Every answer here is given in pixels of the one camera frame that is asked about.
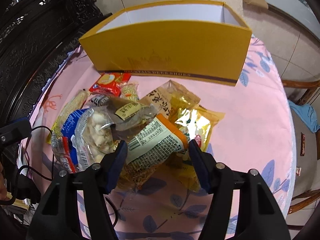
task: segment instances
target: human hand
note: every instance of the human hand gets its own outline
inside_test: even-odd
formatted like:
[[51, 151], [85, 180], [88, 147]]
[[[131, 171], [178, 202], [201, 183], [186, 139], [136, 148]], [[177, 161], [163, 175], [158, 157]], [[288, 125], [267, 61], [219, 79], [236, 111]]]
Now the human hand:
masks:
[[2, 170], [3, 170], [3, 166], [0, 163], [0, 200], [9, 200], [9, 198], [7, 198], [7, 188], [4, 185]]

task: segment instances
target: orange coral print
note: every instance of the orange coral print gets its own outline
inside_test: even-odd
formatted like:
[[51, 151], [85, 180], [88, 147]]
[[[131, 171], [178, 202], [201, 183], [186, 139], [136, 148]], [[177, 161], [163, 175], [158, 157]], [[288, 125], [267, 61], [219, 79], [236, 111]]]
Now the orange coral print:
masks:
[[48, 108], [51, 108], [53, 110], [57, 110], [57, 104], [56, 101], [52, 100], [52, 98], [59, 98], [61, 99], [62, 94], [61, 95], [55, 95], [55, 96], [51, 96], [49, 97], [43, 104], [43, 108], [44, 108], [44, 112], [49, 112]]

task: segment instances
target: yellow label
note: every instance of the yellow label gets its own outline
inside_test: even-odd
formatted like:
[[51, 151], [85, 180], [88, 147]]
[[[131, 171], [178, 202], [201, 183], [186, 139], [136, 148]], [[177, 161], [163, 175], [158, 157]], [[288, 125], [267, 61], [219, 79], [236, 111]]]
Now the yellow label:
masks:
[[143, 104], [137, 102], [130, 102], [121, 108], [119, 108], [115, 114], [119, 116], [122, 120], [126, 120], [129, 117], [133, 116], [136, 112], [138, 112], [141, 108], [144, 108]]

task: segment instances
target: yellow box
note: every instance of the yellow box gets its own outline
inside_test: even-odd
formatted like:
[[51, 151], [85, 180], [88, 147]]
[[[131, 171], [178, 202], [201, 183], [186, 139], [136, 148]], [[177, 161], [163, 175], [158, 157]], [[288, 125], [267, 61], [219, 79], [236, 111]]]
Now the yellow box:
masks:
[[224, 2], [177, 0], [123, 9], [79, 41], [99, 71], [235, 86], [251, 34]]

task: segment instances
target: pink tablecloth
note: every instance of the pink tablecloth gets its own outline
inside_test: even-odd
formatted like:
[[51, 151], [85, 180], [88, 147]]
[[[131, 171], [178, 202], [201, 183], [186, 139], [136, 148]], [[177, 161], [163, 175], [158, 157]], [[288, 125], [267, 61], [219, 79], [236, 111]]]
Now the pink tablecloth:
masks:
[[[62, 107], [75, 93], [89, 88], [98, 77], [85, 52], [73, 56], [46, 96], [34, 126], [43, 124], [51, 127]], [[131, 81], [139, 82], [140, 97], [168, 80], [161, 77], [131, 78]], [[295, 137], [281, 80], [262, 41], [251, 38], [235, 87], [173, 80], [198, 95], [205, 108], [226, 113], [213, 129], [208, 152], [214, 154], [217, 162], [223, 162], [233, 170], [247, 172], [256, 168], [286, 214], [295, 178]], [[32, 150], [29, 152], [32, 153], [31, 165], [45, 176], [50, 176], [52, 151], [50, 145], [40, 143], [44, 142], [45, 136], [47, 132], [37, 131], [32, 137]], [[44, 192], [48, 182], [36, 175], [34, 179]], [[235, 191], [233, 196], [226, 237], [230, 237], [236, 228], [239, 192]], [[115, 229], [120, 239], [192, 240], [199, 236], [212, 195], [203, 191], [191, 193], [174, 178], [156, 172], [138, 193], [116, 189], [110, 198], [119, 209], [120, 220]], [[79, 208], [83, 234], [90, 237], [81, 194]]]

